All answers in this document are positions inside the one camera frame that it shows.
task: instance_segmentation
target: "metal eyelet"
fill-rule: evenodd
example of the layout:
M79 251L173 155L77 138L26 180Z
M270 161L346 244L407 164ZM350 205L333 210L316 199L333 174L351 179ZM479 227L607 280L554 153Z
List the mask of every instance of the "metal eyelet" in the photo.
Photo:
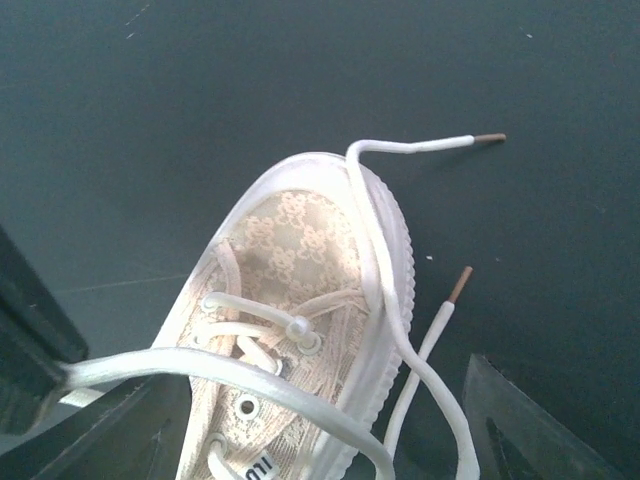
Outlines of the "metal eyelet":
M200 301L200 308L203 312L213 312L219 307L219 305L215 302L214 297L211 293L208 293L204 296L204 298Z
M240 420L253 420L260 413L258 399L247 393L240 395L235 405L236 415Z
M315 355L320 351L320 348L322 348L322 339L320 338L320 335L314 333L313 344L311 346L306 347L302 343L298 343L297 346L298 351L300 351L300 353L302 353L303 355Z
M217 443L218 445L220 445L220 451L223 457L227 454L227 451L229 450L229 442L227 442L227 437L225 437L219 432L215 432L209 435L209 437L207 438L207 443L209 444L209 448L212 448L214 443Z
M203 328L195 328L191 334L191 344L196 348L206 347L210 340L211 336L207 335Z

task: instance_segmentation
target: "black object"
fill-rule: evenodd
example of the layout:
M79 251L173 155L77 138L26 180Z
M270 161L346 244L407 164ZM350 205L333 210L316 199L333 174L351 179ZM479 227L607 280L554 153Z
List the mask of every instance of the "black object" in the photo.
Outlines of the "black object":
M173 480L190 408L187 377L128 380L1 456L0 478Z
M62 392L57 361L83 360L88 347L0 228L0 433L23 434Z
M23 434L88 348L1 228L0 258L0 433ZM190 408L187 377L129 380L0 457L0 479L173 480Z
M593 423L569 377L559 379L559 374L540 367L492 362L473 355L464 388L464 409L483 476L638 478L639 445L610 425ZM545 399L545 404L529 395ZM612 442L615 452L607 449Z

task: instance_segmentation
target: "floral lace pattern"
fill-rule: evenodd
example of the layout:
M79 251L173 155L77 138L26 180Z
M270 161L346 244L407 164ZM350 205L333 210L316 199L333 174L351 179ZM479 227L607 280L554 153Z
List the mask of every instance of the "floral lace pattern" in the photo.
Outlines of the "floral lace pattern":
M240 321L270 327L270 333L257 341L270 355L282 360L282 378L335 403L357 355L367 319L355 237L344 213L316 193L282 192L249 212L227 241L240 271L238 294L304 315L313 323L323 346L316 355L305 356L285 337L282 328L244 313L239 314ZM220 284L206 288L209 287L221 289ZM206 288L199 292L200 298L211 291ZM335 292L344 295L336 297L339 301L330 308L319 308L314 303L314 299ZM192 316L182 338L187 341L197 323L220 321L225 315L228 312ZM238 349L228 351L232 344L223 337L212 340L206 349L246 360ZM207 425L209 432L220 432L227 438L229 451L225 458L230 466L240 470L266 449L280 466L279 478L301 478L319 430L264 400L259 402L256 418L244 420L235 408L242 393L231 387L194 383L194 409L201 404L215 404ZM207 420L192 412L192 418L196 415L199 421ZM211 480L207 449L202 453L192 478Z

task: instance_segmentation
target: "lace-up sneaker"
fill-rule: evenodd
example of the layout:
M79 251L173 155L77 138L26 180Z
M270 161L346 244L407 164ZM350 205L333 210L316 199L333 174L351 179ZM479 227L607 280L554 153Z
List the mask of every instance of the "lace-up sneaker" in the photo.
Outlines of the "lace-up sneaker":
M408 332L414 272L407 227L387 187L359 168ZM400 364L382 299L345 158L295 155L235 205L153 346L202 349L256 365L369 429ZM356 453L289 410L232 387L191 383L180 480L339 479Z

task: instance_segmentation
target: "shoe label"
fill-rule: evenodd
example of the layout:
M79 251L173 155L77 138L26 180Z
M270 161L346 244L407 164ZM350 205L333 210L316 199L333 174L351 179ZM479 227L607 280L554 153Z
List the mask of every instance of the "shoe label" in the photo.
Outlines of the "shoe label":
M266 450L260 452L260 455L253 459L251 465L240 471L240 475L246 480L272 480L279 473L280 467Z

